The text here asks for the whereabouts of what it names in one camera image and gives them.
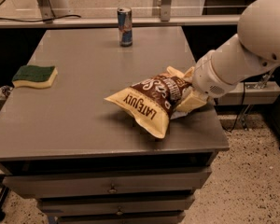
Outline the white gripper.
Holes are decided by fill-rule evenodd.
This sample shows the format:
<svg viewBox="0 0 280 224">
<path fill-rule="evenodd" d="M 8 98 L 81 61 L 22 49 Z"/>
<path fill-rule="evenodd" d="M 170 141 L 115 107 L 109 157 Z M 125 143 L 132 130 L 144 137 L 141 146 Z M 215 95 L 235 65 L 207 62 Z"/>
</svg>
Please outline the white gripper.
<svg viewBox="0 0 280 224">
<path fill-rule="evenodd" d="M 207 103 L 208 96 L 219 98 L 235 89 L 235 84 L 224 82 L 215 72 L 212 63 L 212 56 L 215 51 L 208 51 L 196 62 L 194 67 L 189 68 L 185 73 L 167 67 L 167 72 L 173 76 L 192 81 L 192 87 L 186 89 L 175 110 L 179 112 L 191 112 Z"/>
</svg>

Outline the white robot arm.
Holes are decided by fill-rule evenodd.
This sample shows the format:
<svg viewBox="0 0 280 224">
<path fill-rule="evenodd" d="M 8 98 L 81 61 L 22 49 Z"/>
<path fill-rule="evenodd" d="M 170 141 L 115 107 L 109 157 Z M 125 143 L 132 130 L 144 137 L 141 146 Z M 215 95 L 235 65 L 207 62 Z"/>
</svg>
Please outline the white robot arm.
<svg viewBox="0 0 280 224">
<path fill-rule="evenodd" d="M 241 81 L 280 66 L 280 0 L 257 0 L 242 13 L 237 34 L 208 51 L 180 76 L 191 83 L 175 105 L 190 112 L 236 88 Z"/>
</svg>

